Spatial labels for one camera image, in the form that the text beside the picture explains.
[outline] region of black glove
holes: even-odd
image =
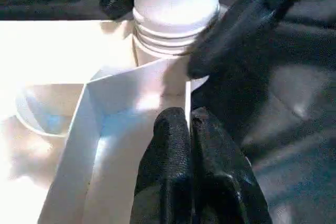
[[[163,111],[139,166],[131,223],[271,223],[247,159],[205,109]]]
[[[214,114],[251,161],[274,223],[332,224],[336,0],[297,0],[236,29],[253,1],[240,0],[196,47],[189,73],[210,77],[192,109]]]

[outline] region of white surface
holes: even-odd
[[[132,29],[132,22],[0,22],[0,223],[37,223],[65,143],[13,116],[17,92],[33,85],[26,91],[68,123],[79,94],[60,83],[82,86],[98,69],[102,77],[134,68]]]
[[[135,0],[134,18],[157,33],[190,33],[205,27],[218,0]]]
[[[129,223],[154,120],[164,108],[188,104],[184,80],[164,81],[171,64],[161,59],[87,84],[39,223]]]
[[[0,120],[15,114],[15,95],[23,86],[85,83],[105,66],[136,66],[133,22],[0,22]]]

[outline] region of black rubber glove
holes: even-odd
[[[191,76],[210,73],[192,109],[214,114],[251,161],[274,223],[334,224],[336,0],[298,0],[269,24],[236,50],[235,23],[215,27],[191,57]]]
[[[130,223],[271,223],[247,159],[205,109],[193,139],[180,108],[163,111],[139,165]]]
[[[201,38],[191,55],[188,74],[201,78],[237,59],[250,41],[271,31],[294,0],[238,0]]]
[[[184,111],[164,110],[153,134],[139,165],[130,223],[191,223],[192,160]]]
[[[205,108],[192,113],[192,143],[196,223],[272,223],[249,161]]]

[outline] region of white cardboard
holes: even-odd
[[[176,60],[157,60],[84,87],[38,223],[129,223],[155,118],[190,104],[190,85],[173,78],[175,66]]]

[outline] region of white plastic part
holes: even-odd
[[[130,222],[155,118],[165,108],[190,106],[188,85],[166,78],[174,64],[160,59],[85,85],[39,224]]]
[[[135,0],[136,35],[150,50],[180,54],[218,10],[218,0]]]

